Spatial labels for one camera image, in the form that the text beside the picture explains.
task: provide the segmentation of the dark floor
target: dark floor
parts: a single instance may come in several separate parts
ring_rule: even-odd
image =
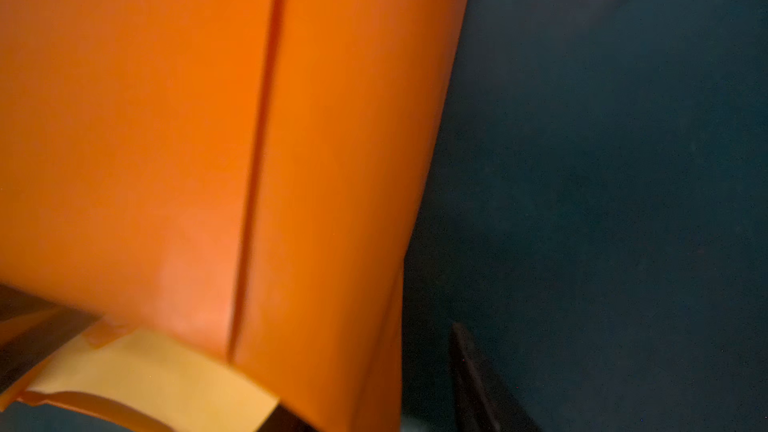
[[[452,321],[544,432],[768,430],[768,0],[469,0],[406,258],[437,430]]]
[[[0,414],[1,432],[128,432],[128,429],[51,405],[15,402]]]

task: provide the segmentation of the dark teal floor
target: dark teal floor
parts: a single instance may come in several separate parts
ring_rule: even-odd
[[[0,414],[2,432],[128,432],[118,425],[56,408],[50,405],[29,407],[11,404]]]
[[[768,0],[469,0],[406,258],[437,430],[453,321],[543,432],[768,430]]]

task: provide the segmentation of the orange surface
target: orange surface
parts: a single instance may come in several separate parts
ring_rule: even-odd
[[[416,219],[465,6],[280,4],[233,358],[321,430],[353,430]],[[400,380],[375,377],[373,387]]]
[[[0,282],[223,357],[271,0],[0,0]]]
[[[0,282],[227,356],[324,432],[393,430],[465,5],[0,0]]]
[[[92,348],[102,348],[136,330],[136,326],[116,322],[109,317],[102,317],[98,322],[85,329],[81,336]]]

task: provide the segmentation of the yellow paper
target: yellow paper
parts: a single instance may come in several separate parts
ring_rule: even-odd
[[[101,396],[178,432],[254,432],[277,406],[235,369],[142,329],[98,349],[76,337],[27,390]]]

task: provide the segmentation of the black object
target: black object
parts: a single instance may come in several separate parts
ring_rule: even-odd
[[[0,346],[0,393],[95,320],[84,312],[63,310]]]
[[[451,376],[459,432],[541,432],[461,324],[451,327]]]
[[[52,307],[51,302],[0,285],[0,321]]]
[[[256,432],[316,432],[316,430],[278,404]]]

